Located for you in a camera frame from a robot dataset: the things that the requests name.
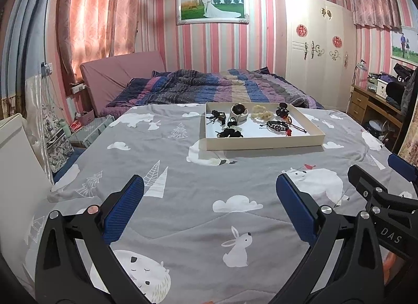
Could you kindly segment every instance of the gray bedsheet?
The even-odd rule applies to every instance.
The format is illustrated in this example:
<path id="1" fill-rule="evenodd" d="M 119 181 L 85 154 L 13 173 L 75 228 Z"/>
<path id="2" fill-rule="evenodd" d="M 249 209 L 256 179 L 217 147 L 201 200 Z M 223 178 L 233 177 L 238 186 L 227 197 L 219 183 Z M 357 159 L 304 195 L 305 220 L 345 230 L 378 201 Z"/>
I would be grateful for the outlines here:
<path id="1" fill-rule="evenodd" d="M 276 195 L 282 171 L 338 213 L 356 215 L 365 205 L 347 179 L 353 164 L 392 193 L 413 194 L 387 166 L 389 151 L 341 112 L 300 109 L 325 132 L 323 146 L 208 152 L 199 148 L 204 108 L 139 106 L 108 127 L 39 205 L 22 256 L 31 277 L 49 212 L 101 204 L 134 174 L 144 178 L 146 194 L 111 247 L 151 303 L 272 299 L 308 249 Z M 79 246 L 93 283 L 105 290 Z"/>

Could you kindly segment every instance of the white box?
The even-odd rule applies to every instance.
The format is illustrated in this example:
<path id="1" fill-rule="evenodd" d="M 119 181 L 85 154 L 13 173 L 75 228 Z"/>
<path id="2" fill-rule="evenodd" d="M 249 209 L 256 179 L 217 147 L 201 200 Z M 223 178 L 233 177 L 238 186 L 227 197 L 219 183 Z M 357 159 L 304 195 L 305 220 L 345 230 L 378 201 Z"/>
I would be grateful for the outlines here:
<path id="1" fill-rule="evenodd" d="M 231 112 L 231 107 L 235 102 L 207 102 L 206 115 L 210 117 L 213 110 L 225 112 L 227 120 Z M 267 110 L 273 112 L 279 107 L 279 104 L 268 102 L 242 102 L 242 104 L 251 112 L 255 105 L 266 107 Z M 274 130 L 260 127 L 260 124 L 265 124 L 266 121 L 256 121 L 251 118 L 251 114 L 245 122 L 238 124 L 242 128 L 243 138 L 218 138 L 217 132 L 222 132 L 222 125 L 219 121 L 212 123 L 209 119 L 205 119 L 205 136 L 207 150 L 253 150 L 264 148 L 285 148 L 285 147 L 304 147 L 322 145 L 325 139 L 325 134 L 313 124 L 307 117 L 299 112 L 294 106 L 288 104 L 289 114 L 293 120 L 293 124 L 302 127 L 308 133 L 298 131 L 294 127 L 292 136 L 287 137 L 283 132 L 276 132 Z M 279 117 L 272 120 L 281 121 Z"/>
<path id="2" fill-rule="evenodd" d="M 387 94 L 386 94 L 386 86 L 388 82 L 378 79 L 378 89 L 376 91 L 376 94 L 379 95 L 379 97 L 382 97 L 386 100 Z"/>

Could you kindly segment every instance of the white cabinet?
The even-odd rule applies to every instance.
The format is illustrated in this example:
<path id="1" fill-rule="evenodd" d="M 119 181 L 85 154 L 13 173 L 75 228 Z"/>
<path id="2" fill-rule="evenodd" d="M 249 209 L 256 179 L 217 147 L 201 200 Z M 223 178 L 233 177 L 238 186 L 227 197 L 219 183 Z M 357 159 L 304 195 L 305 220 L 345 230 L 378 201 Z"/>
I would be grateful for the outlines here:
<path id="1" fill-rule="evenodd" d="M 276 0 L 276 14 L 276 73 L 325 108 L 345 111 L 356 59 L 352 13 L 326 0 Z M 297 32 L 303 26 L 305 36 Z"/>

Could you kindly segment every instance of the bride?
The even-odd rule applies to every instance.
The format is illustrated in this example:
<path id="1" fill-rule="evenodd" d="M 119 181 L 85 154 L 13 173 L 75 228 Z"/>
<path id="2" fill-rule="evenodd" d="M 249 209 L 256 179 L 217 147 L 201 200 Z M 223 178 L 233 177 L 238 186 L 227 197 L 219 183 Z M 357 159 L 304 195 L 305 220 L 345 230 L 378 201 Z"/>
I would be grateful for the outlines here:
<path id="1" fill-rule="evenodd" d="M 204 14 L 205 17 L 241 17 L 241 13 L 237 12 L 227 12 L 216 8 L 212 4 L 212 0 L 208 0 L 206 13 Z"/>

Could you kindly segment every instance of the blue gripper pad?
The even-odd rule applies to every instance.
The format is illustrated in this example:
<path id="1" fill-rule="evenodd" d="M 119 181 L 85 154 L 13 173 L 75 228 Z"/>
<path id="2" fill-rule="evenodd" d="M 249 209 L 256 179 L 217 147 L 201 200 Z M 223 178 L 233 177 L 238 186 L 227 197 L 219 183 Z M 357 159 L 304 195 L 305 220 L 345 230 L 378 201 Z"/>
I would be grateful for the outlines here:
<path id="1" fill-rule="evenodd" d="M 144 195 L 144 181 L 136 177 L 104 220 L 103 240 L 107 245 L 119 240 Z"/>
<path id="2" fill-rule="evenodd" d="M 316 242 L 316 220 L 285 174 L 277 177 L 276 192 L 300 239 L 313 246 Z"/>
<path id="3" fill-rule="evenodd" d="M 396 154 L 391 154 L 387 158 L 387 163 L 389 167 L 393 168 L 398 172 L 402 177 L 404 177 L 409 182 L 415 182 L 417 180 L 417 170 L 415 166 L 407 163 L 401 157 L 398 157 Z"/>

